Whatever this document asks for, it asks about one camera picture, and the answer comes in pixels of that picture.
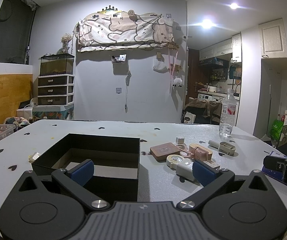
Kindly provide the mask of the oval light wooden block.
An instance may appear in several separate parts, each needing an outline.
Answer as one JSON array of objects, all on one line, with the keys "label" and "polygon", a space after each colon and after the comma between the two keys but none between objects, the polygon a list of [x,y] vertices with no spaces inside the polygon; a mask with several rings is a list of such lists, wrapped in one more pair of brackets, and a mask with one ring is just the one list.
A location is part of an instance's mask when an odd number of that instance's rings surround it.
[{"label": "oval light wooden block", "polygon": [[195,160],[208,161],[212,159],[212,151],[199,144],[189,144],[188,150]]}]

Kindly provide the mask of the white rectangular charger block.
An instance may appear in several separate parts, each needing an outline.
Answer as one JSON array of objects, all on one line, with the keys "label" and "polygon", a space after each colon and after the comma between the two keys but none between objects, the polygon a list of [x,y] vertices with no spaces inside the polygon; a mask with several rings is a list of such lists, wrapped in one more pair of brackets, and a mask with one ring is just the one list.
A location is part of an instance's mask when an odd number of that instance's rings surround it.
[{"label": "white rectangular charger block", "polygon": [[184,160],[176,166],[176,175],[183,177],[186,180],[189,180],[194,183],[199,183],[198,180],[195,179],[193,172],[193,162]]}]

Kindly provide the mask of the round cream tape dispenser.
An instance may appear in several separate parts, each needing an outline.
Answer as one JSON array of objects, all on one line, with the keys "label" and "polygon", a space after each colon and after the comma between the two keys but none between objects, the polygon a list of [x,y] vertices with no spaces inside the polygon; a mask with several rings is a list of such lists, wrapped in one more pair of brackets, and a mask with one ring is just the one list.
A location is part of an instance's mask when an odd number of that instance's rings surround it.
[{"label": "round cream tape dispenser", "polygon": [[181,155],[170,154],[166,158],[166,165],[172,169],[176,170],[177,166],[184,161],[184,158]]}]

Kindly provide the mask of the black storage box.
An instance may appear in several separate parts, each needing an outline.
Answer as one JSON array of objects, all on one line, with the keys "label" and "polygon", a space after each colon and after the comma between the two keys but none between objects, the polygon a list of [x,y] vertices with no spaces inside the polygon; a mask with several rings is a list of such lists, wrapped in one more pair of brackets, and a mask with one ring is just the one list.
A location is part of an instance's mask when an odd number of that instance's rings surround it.
[{"label": "black storage box", "polygon": [[69,133],[32,163],[39,176],[71,170],[85,160],[92,167],[73,175],[85,189],[109,203],[138,198],[140,139]]}]

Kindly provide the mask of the brown carved wooden coaster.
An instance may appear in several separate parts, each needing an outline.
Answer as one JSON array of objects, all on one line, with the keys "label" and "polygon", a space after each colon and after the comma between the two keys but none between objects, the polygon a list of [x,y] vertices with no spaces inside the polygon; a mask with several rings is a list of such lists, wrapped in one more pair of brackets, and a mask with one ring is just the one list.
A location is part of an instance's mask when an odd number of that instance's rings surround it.
[{"label": "brown carved wooden coaster", "polygon": [[158,162],[165,161],[169,155],[180,154],[179,148],[171,142],[153,146],[150,148],[149,152]]}]

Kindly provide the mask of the clear plastic water bottle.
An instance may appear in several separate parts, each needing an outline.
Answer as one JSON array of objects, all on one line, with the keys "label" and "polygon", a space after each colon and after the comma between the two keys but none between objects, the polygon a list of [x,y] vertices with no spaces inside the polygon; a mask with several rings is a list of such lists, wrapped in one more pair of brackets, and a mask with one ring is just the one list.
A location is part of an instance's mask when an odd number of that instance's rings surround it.
[{"label": "clear plastic water bottle", "polygon": [[222,111],[220,115],[219,134],[222,137],[230,137],[235,123],[237,100],[232,88],[227,90],[226,97],[222,100]]}]

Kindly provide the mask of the brown jacket on chair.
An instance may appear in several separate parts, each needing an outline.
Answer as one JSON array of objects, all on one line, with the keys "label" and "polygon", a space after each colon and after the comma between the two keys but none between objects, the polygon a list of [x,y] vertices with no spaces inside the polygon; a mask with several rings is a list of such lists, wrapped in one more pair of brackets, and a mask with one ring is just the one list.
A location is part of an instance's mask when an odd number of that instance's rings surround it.
[{"label": "brown jacket on chair", "polygon": [[203,99],[190,99],[182,110],[181,122],[219,125],[222,103]]}]

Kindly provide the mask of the white three drawer cabinet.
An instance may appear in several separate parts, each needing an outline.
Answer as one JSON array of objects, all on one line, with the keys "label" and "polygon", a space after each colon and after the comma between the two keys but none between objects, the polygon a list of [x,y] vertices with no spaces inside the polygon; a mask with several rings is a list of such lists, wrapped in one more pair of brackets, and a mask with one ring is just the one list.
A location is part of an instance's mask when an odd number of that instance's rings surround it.
[{"label": "white three drawer cabinet", "polygon": [[38,77],[39,106],[67,106],[74,103],[74,80],[71,74]]}]

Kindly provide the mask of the white plush sheep toy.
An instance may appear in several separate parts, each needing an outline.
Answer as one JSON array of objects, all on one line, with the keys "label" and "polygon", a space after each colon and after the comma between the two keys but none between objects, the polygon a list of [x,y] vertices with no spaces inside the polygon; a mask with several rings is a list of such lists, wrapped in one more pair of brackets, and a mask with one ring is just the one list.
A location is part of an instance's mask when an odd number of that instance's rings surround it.
[{"label": "white plush sheep toy", "polygon": [[173,79],[173,87],[182,87],[182,78],[176,77]]}]

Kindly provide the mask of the glass fish tank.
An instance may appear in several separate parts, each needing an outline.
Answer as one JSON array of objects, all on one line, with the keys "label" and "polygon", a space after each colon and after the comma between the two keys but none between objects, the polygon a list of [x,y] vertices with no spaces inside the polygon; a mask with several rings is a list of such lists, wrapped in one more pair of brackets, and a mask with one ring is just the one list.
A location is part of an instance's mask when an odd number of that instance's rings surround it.
[{"label": "glass fish tank", "polygon": [[71,74],[73,75],[75,56],[69,53],[52,54],[41,57],[40,76]]}]

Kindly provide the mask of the patterned cloth covered shelf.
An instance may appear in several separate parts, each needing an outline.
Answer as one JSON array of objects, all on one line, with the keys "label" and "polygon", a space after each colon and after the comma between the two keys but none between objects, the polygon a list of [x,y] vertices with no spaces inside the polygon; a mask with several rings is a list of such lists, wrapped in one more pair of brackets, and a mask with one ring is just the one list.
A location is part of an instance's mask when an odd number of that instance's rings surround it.
[{"label": "patterned cloth covered shelf", "polygon": [[133,10],[110,14],[93,13],[80,20],[74,29],[77,51],[159,49],[174,43],[173,19]]}]

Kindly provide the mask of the dark wall window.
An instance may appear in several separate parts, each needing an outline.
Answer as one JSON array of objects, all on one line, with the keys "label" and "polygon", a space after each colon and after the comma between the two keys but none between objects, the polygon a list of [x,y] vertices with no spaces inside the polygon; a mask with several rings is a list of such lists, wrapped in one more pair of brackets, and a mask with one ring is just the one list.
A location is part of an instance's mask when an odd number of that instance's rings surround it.
[{"label": "dark wall window", "polygon": [[0,7],[0,63],[29,64],[33,0],[3,0]]}]

